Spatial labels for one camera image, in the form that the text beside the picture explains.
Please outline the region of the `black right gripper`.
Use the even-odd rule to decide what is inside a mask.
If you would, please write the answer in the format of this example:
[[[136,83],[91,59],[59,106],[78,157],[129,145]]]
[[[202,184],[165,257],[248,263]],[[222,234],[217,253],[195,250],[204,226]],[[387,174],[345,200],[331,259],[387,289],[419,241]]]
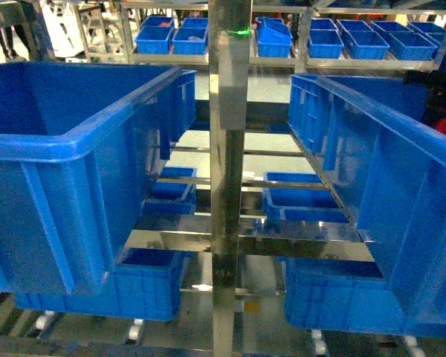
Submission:
[[[409,70],[404,74],[403,84],[422,86],[428,90],[422,123],[436,125],[446,118],[446,73]]]

